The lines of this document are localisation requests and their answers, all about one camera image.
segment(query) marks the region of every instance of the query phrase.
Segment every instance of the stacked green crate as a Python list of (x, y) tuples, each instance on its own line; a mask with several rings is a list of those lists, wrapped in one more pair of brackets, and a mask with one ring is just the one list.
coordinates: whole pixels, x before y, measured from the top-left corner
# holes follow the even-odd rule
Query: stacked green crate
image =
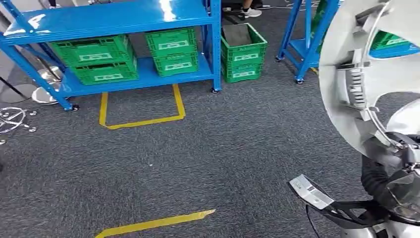
[(411, 44), (411, 43), (407, 41), (406, 39), (403, 39), (399, 36), (396, 36), (388, 32), (379, 31), (376, 34), (375, 38), (373, 39), (371, 49), (380, 50), (380, 49), (386, 49), (390, 47), (408, 45), (408, 44)]
[(221, 38), (221, 72), (227, 83), (258, 79), (261, 75), (267, 41), (251, 24), (245, 25), (248, 26), (252, 44), (230, 46), (224, 37)]
[(146, 39), (160, 76), (198, 71), (193, 27), (148, 32)]
[(51, 42), (51, 46), (85, 85), (138, 78), (137, 58), (127, 35)]

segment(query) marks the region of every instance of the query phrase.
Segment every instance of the black hose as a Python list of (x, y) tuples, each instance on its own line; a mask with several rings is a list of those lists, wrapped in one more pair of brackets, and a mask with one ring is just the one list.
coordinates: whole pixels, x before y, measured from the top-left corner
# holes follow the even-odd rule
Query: black hose
[(362, 185), (366, 192), (386, 208), (397, 206), (395, 199), (387, 189), (389, 176), (383, 165), (362, 155)]

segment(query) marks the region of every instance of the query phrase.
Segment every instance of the blue shelving unit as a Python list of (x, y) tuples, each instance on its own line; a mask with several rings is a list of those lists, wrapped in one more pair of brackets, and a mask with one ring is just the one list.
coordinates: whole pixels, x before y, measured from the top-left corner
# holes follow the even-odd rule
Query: blue shelving unit
[[(65, 110), (74, 108), (66, 97), (101, 92), (208, 79), (213, 80), (213, 91), (221, 90), (220, 0), (134, 0), (29, 12), (19, 12), (10, 0), (2, 0), (1, 3), (12, 13), (15, 21), (0, 36), (0, 48)], [(36, 54), (62, 65), (46, 42), (188, 26), (202, 26), (203, 52), (199, 53), (199, 71), (159, 77), (152, 58), (139, 58), (138, 80), (87, 86), (81, 84), (70, 70), (63, 68), (65, 77), (58, 92), (38, 75), (15, 47), (39, 43), (45, 55)]]
[[(295, 0), (289, 19), (286, 25), (286, 31), (283, 36), (280, 49), (278, 51), (278, 56), (276, 57), (277, 61), (281, 61), (285, 58), (290, 60), (295, 67), (297, 68), (295, 79), (297, 83), (303, 83), (304, 76), (310, 67), (318, 67), (319, 63), (319, 54), (316, 52), (321, 40), (326, 33), (330, 22), (332, 21), (335, 13), (339, 7), (339, 0), (328, 0), (328, 5), (325, 9), (324, 16), (319, 23), (319, 26), (311, 38), (311, 20), (312, 20), (312, 10), (311, 3), (312, 0), (306, 0), (305, 7), (305, 38), (298, 40), (291, 40), (293, 33), (293, 28), (295, 26), (299, 9), (303, 3), (303, 0)], [(287, 50), (290, 47), (296, 53), (298, 58), (296, 59), (294, 55)], [(374, 50), (370, 52), (370, 55), (376, 58), (389, 58), (397, 56), (405, 56), (409, 54), (414, 54), (420, 52), (420, 49), (415, 45), (403, 45), (398, 47), (392, 47), (381, 50)]]

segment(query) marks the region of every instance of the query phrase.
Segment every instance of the white sneaker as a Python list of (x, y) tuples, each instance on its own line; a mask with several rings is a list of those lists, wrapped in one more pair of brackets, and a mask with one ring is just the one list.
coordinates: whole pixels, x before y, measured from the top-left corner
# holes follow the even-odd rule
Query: white sneaker
[(50, 9), (54, 9), (54, 8), (61, 8), (61, 5), (56, 4), (55, 6), (50, 6)]
[(245, 16), (248, 16), (248, 17), (257, 17), (257, 16), (260, 16), (263, 13), (260, 10), (255, 10), (255, 9), (252, 9), (252, 8), (249, 8), (248, 11), (241, 10), (241, 12)]

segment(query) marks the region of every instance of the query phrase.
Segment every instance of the yellow tape marking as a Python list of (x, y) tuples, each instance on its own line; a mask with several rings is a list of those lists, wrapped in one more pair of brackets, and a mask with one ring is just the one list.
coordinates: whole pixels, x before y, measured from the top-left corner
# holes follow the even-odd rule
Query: yellow tape marking
[(179, 91), (178, 84), (172, 84), (172, 88), (173, 88), (173, 94), (175, 96), (176, 107), (178, 109), (177, 116), (158, 118), (158, 119), (152, 119), (152, 120), (143, 120), (143, 121), (130, 122), (130, 123), (124, 123), (124, 124), (117, 124), (117, 125), (106, 125), (106, 110), (108, 108), (108, 93), (104, 92), (102, 93), (102, 98), (101, 98), (101, 109), (99, 111), (99, 124), (102, 126), (105, 126), (108, 129), (115, 130), (115, 129), (119, 129), (123, 127), (135, 127), (135, 126), (141, 126), (141, 125), (149, 125), (149, 124), (154, 124), (154, 123), (161, 123), (161, 122), (167, 122), (167, 121), (172, 121), (172, 120), (184, 119), (185, 108), (184, 108), (184, 104), (182, 103), (181, 92)]
[(319, 72), (318, 72), (318, 70), (316, 68), (311, 68), (311, 69), (312, 69), (313, 72), (315, 72), (316, 74), (319, 75)]
[(99, 233), (97, 236), (95, 236), (95, 238), (116, 236), (116, 235), (130, 233), (130, 232), (138, 232), (138, 231), (142, 231), (142, 230), (146, 230), (150, 228), (163, 227), (163, 226), (169, 226), (169, 225), (183, 223), (183, 222), (200, 220), (215, 211), (216, 209), (213, 209), (213, 210), (207, 210), (203, 212), (195, 212), (188, 215), (168, 217), (168, 218), (163, 218), (163, 219), (154, 220), (154, 221), (148, 221), (148, 222), (122, 226), (122, 227), (105, 229), (101, 233)]

